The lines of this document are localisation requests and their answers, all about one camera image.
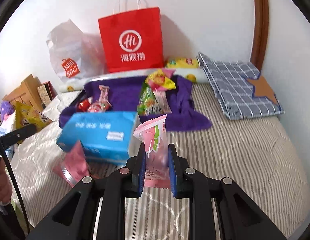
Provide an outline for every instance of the striped bedsheet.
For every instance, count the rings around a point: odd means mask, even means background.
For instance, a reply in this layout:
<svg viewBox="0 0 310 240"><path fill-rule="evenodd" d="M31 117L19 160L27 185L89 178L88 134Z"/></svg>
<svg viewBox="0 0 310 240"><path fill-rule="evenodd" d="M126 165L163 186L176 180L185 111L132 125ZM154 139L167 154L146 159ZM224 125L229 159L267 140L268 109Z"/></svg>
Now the striped bedsheet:
<svg viewBox="0 0 310 240"><path fill-rule="evenodd" d="M63 154L56 145L61 131L59 113L77 94L59 94L52 101L43 113L55 122L26 139L11 162L33 226L71 189L51 169ZM278 118L230 121L223 115L209 84L195 84L192 96L196 110L206 115L213 127L171 132L169 143L174 143L178 155L206 176L233 178L289 237L308 214L310 192L296 150ZM90 166L101 177L119 168L98 163ZM18 203L15 193L13 200ZM141 198L126 199L125 239L187 238L187 200L176 200L170 190L158 188L145 188Z"/></svg>

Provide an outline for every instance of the yellow package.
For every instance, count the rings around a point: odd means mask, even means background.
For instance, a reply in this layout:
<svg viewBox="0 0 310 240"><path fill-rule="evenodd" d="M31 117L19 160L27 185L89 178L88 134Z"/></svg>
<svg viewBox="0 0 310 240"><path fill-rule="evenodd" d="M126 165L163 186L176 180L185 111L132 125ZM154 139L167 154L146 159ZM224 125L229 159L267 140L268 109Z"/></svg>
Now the yellow package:
<svg viewBox="0 0 310 240"><path fill-rule="evenodd" d="M167 62L166 68L199 68L199 62L197 58L175 58Z"/></svg>
<svg viewBox="0 0 310 240"><path fill-rule="evenodd" d="M170 79L175 70L159 69L150 75L145 80L152 90L156 91L166 91L175 89L175 82Z"/></svg>
<svg viewBox="0 0 310 240"><path fill-rule="evenodd" d="M16 110L16 119L15 119L16 129L22 128L25 125L33 123L34 125L36 125L36 130L39 132L52 122L52 120L50 120L48 117L36 111L34 107L28 106L21 102L16 102L15 110Z"/></svg>

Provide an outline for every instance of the wall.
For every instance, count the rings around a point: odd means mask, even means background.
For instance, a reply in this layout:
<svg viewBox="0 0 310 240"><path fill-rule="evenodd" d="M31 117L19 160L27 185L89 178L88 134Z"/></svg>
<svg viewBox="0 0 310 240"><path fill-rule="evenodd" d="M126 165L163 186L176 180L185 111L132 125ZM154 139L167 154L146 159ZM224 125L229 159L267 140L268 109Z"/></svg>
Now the wall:
<svg viewBox="0 0 310 240"><path fill-rule="evenodd" d="M136 0L121 0L122 8ZM159 6L164 55L249 60L254 29L253 0L141 0ZM61 83L49 61L47 34L69 18L100 42L97 18L112 14L116 0L25 0L0 34L0 98L29 74Z"/></svg>
<svg viewBox="0 0 310 240"><path fill-rule="evenodd" d="M280 122L297 149L310 185L310 24L291 0L270 0L269 6L262 74L283 105Z"/></svg>

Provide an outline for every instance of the metal screw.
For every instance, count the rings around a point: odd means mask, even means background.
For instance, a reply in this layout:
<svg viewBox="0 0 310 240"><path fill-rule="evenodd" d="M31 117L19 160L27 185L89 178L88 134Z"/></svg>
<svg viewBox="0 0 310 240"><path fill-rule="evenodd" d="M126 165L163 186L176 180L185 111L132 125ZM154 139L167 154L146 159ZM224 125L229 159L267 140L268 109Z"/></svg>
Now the metal screw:
<svg viewBox="0 0 310 240"><path fill-rule="evenodd" d="M92 181L92 178L90 176L83 177L82 179L82 182L85 184L90 183L91 181Z"/></svg>
<svg viewBox="0 0 310 240"><path fill-rule="evenodd" d="M225 177L225 178L223 178L223 182L224 182L225 184L230 185L230 184L233 183L233 180L232 180L231 178L229 178L229 177Z"/></svg>
<svg viewBox="0 0 310 240"><path fill-rule="evenodd" d="M119 170L119 172L120 172L121 174L127 174L127 173L129 172L129 168L126 168L126 167L121 168L121 169Z"/></svg>
<svg viewBox="0 0 310 240"><path fill-rule="evenodd" d="M195 170L193 168L187 168L185 171L187 174L194 174L195 173Z"/></svg>

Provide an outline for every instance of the shopping bag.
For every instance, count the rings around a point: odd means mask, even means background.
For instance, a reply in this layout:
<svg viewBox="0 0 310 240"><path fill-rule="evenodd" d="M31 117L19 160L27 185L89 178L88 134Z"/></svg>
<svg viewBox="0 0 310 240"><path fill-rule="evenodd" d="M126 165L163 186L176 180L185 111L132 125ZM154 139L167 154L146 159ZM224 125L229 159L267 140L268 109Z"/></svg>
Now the shopping bag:
<svg viewBox="0 0 310 240"><path fill-rule="evenodd" d="M71 20L56 26L46 43L52 67L63 82L103 74L97 49Z"/></svg>
<svg viewBox="0 0 310 240"><path fill-rule="evenodd" d="M119 12L98 19L108 71L162 68L158 7Z"/></svg>

